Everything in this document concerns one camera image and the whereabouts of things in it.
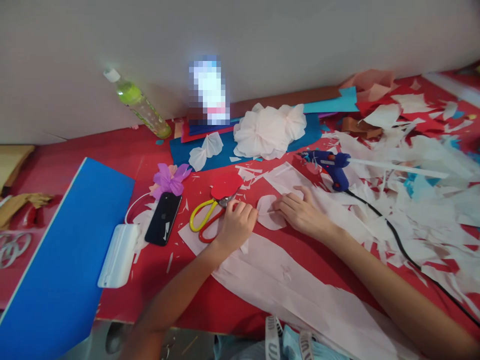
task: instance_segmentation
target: purple paper flower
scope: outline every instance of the purple paper flower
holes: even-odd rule
[[[152,196],[159,200],[164,192],[173,193],[175,196],[181,195],[184,192],[182,181],[190,175],[192,168],[189,168],[188,164],[182,164],[177,168],[173,176],[167,164],[159,163],[158,169],[160,171],[153,176],[153,182],[158,187],[153,190]]]

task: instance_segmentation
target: red scissor handle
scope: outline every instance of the red scissor handle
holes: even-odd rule
[[[205,224],[204,227],[201,228],[200,232],[198,233],[198,238],[200,239],[200,241],[202,243],[205,243],[205,244],[210,244],[216,237],[217,235],[215,235],[214,237],[212,238],[204,238],[204,231],[214,223],[214,221],[218,220],[223,214],[225,213],[225,209],[222,207],[220,212],[215,215],[214,217],[212,217],[210,220],[208,220],[208,222]]]

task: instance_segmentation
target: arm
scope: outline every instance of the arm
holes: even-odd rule
[[[249,204],[237,200],[228,203],[223,226],[216,239],[153,298],[135,323],[120,359],[160,358],[165,333],[182,315],[212,272],[248,239],[257,216],[257,210]]]
[[[293,193],[284,195],[275,210],[294,229],[332,250],[422,352],[432,359],[480,359],[480,346],[468,332],[314,208],[307,188],[295,189],[303,192],[304,200]]]

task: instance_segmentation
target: yellow scissor handle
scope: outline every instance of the yellow scissor handle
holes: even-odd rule
[[[205,218],[203,219],[203,221],[201,222],[200,226],[199,227],[195,227],[194,226],[194,218],[195,218],[195,215],[197,215],[197,213],[199,212],[199,210],[203,207],[206,207],[207,205],[211,205],[210,207],[210,210],[208,210],[208,212],[206,213],[206,216]],[[214,212],[214,209],[215,207],[218,205],[219,203],[215,200],[215,199],[210,199],[208,201],[205,201],[205,202],[202,202],[200,205],[198,205],[195,210],[193,210],[193,212],[191,213],[190,215],[190,229],[194,232],[194,233],[198,233],[200,230],[202,230],[202,228],[205,226],[205,224],[209,221],[210,219],[210,216],[212,215],[212,213]]]

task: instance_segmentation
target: black power cord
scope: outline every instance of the black power cord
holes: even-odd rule
[[[347,189],[347,190],[345,190],[344,192],[345,192],[346,194],[354,197],[355,199],[360,200],[362,203],[368,205],[368,207],[369,207],[370,209],[372,209],[373,212],[374,212],[375,214],[377,214],[379,217],[382,217],[382,216],[383,216],[383,215],[380,213],[380,211],[378,211],[376,208],[374,208],[374,207],[373,207],[372,205],[370,205],[368,202],[366,202],[365,200],[363,200],[361,197],[358,197],[357,195],[355,195],[355,194],[354,194],[353,192],[351,192],[350,190]],[[398,248],[400,249],[400,252],[403,254],[404,257],[406,257],[406,259],[407,259],[413,266],[415,266],[420,272],[422,272],[422,268],[421,268],[415,261],[413,261],[412,258],[411,258],[411,257],[407,254],[407,252],[405,251],[404,246],[402,245],[402,242],[400,241],[400,236],[399,236],[399,234],[397,233],[397,230],[395,230],[394,226],[390,223],[390,221],[387,220],[387,218],[385,218],[385,221],[386,221],[386,224],[388,225],[388,227],[390,228],[391,232],[393,233],[393,236],[395,237],[395,240],[396,240],[396,243],[398,244]],[[465,308],[463,307],[463,305],[462,305],[456,298],[454,298],[447,290],[445,290],[445,288],[444,288],[442,285],[440,285],[440,284],[438,283],[438,281],[433,280],[430,276],[427,276],[427,275],[425,275],[425,274],[423,274],[423,275],[426,276],[427,278],[429,278],[432,283],[434,283],[440,290],[442,290],[442,291],[445,293],[445,295],[448,296],[448,298],[449,298],[450,300],[452,300],[453,303],[454,303],[461,311],[463,311],[463,313],[464,313],[466,316],[468,316],[468,318],[469,318],[471,321],[473,321],[477,327],[480,328],[480,322],[479,322],[477,319],[475,319],[475,318],[467,311],[467,309],[465,309]]]

